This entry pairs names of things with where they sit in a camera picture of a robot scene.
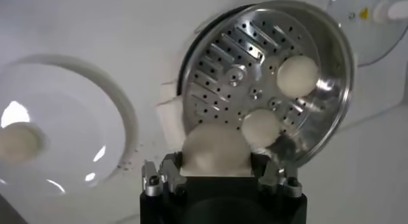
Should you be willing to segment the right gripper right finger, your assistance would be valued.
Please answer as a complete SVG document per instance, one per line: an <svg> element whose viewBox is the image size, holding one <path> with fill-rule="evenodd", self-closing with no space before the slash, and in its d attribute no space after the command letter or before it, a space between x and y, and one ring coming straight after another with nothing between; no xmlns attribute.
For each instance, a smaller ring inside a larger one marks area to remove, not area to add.
<svg viewBox="0 0 408 224"><path fill-rule="evenodd" d="M297 168L291 164L279 165L265 154L251 154L253 190L265 198L300 198L303 185Z"/></svg>

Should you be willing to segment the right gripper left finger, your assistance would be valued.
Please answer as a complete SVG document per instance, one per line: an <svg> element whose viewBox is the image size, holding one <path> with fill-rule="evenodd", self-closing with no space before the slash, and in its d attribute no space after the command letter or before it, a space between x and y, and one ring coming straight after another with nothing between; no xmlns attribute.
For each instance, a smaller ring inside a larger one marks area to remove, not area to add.
<svg viewBox="0 0 408 224"><path fill-rule="evenodd" d="M167 189L174 196L186 193L187 178L182 176L182 153L167 154L159 169L153 161L144 161L142 167L142 189L148 197L157 197Z"/></svg>

